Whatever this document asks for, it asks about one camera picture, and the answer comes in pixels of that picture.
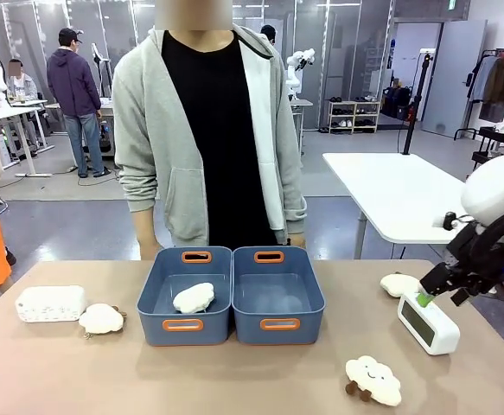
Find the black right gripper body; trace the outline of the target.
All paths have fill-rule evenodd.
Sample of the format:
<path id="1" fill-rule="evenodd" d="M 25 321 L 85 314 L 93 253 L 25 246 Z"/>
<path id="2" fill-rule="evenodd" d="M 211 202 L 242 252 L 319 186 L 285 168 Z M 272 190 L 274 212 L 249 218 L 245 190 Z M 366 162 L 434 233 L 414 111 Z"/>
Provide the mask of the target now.
<path id="1" fill-rule="evenodd" d="M 421 280 L 424 292 L 437 297 L 454 291 L 453 297 L 475 297 L 496 284 L 496 267 L 488 261 L 461 260 L 435 265 Z"/>

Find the person's right hand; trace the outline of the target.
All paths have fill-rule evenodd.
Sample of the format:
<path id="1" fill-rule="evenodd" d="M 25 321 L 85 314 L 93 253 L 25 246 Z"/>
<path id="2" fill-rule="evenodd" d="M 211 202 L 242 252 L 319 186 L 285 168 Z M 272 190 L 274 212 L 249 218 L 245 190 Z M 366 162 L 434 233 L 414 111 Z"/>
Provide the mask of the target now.
<path id="1" fill-rule="evenodd" d="M 139 244 L 141 260 L 152 261 L 163 249 L 162 245 L 158 242 L 155 234 L 138 236 L 137 242 Z"/>

